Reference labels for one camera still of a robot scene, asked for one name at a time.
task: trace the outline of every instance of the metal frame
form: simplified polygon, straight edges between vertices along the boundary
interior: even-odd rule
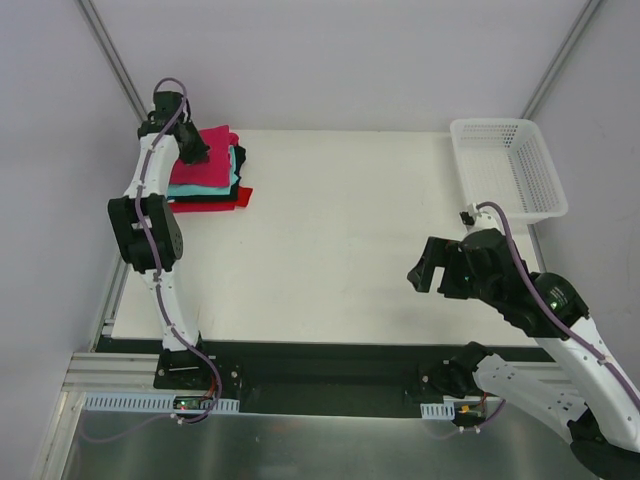
[[[81,14],[87,21],[92,34],[102,50],[105,58],[120,84],[127,101],[131,105],[139,120],[146,118],[146,109],[138,91],[131,80],[122,59],[109,36],[104,22],[92,0],[74,0]],[[532,97],[522,113],[522,118],[532,118],[539,111],[549,91],[561,75],[579,40],[587,28],[593,23],[606,0],[589,0],[586,2],[578,18],[574,22],[560,49],[545,71]],[[540,266],[544,271],[544,259],[540,251],[536,232],[529,228],[534,244],[534,250]],[[157,370],[160,341],[129,341],[110,338],[113,321],[126,281],[128,268],[119,256],[114,258],[113,275],[108,285],[102,309],[98,318],[98,325],[94,336],[92,352],[112,353],[78,353],[73,356],[69,370],[62,386],[55,413],[51,421],[44,447],[38,458],[34,478],[58,479],[61,477],[65,463],[69,456],[72,439],[77,422],[84,404],[86,392],[157,392],[153,388],[153,380]],[[205,342],[205,350],[221,357],[231,356],[243,362],[246,369],[247,381],[260,386],[260,382],[272,386],[280,385],[275,390],[277,395],[269,402],[245,402],[245,411],[256,413],[281,413],[286,409],[290,413],[314,411],[315,414],[334,414],[336,411],[345,412],[345,402],[340,402],[341,396],[353,399],[357,395],[365,410],[370,413],[381,413],[380,406],[375,405],[380,398],[371,395],[376,388],[395,388],[400,385],[393,381],[398,372],[411,372],[411,376],[420,380],[421,369],[425,364],[444,360],[452,355],[456,346],[381,346],[381,345],[317,345],[317,344],[277,344],[277,343],[239,343],[239,342]],[[562,388],[565,391],[575,391],[564,372],[548,358],[540,357],[539,349],[496,348],[497,353],[507,360],[515,361],[519,369],[527,370],[539,380]],[[318,401],[310,402],[296,400],[294,391],[300,390],[301,377],[304,373],[308,385],[314,388],[325,386],[328,380],[337,381],[338,390],[306,392],[302,395],[319,394]],[[348,392],[348,387],[365,388],[360,392]],[[330,408],[322,402],[333,398]],[[394,399],[396,414],[420,417],[419,405],[404,410],[402,402],[398,404]]]

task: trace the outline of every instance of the white wall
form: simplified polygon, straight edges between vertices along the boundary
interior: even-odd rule
[[[0,478],[28,478],[115,254],[136,120],[71,0],[0,3]]]
[[[569,201],[538,227],[640,384],[640,2],[608,2],[535,121]]]
[[[197,124],[448,131],[518,116],[585,0],[96,0],[146,99]]]

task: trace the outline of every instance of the laundry basket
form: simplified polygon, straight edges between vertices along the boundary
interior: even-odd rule
[[[567,199],[538,126],[515,118],[451,124],[465,203],[491,200],[510,220],[536,223],[567,213]]]

